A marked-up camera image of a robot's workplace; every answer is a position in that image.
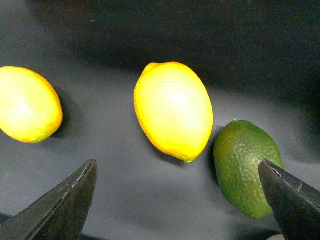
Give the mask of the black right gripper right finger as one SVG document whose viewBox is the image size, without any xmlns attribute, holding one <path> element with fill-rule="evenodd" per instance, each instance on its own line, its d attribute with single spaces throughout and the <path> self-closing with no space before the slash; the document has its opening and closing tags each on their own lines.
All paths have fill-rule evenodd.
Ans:
<svg viewBox="0 0 320 240">
<path fill-rule="evenodd" d="M 286 240 L 320 238 L 320 192 L 264 159 L 258 173 L 267 203 Z"/>
</svg>

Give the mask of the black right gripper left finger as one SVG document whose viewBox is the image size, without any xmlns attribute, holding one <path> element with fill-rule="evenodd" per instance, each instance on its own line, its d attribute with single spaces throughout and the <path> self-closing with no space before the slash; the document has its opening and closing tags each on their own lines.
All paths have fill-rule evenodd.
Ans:
<svg viewBox="0 0 320 240">
<path fill-rule="evenodd" d="M 93 159 L 0 226 L 2 240 L 78 240 L 92 205 L 98 165 Z"/>
</svg>

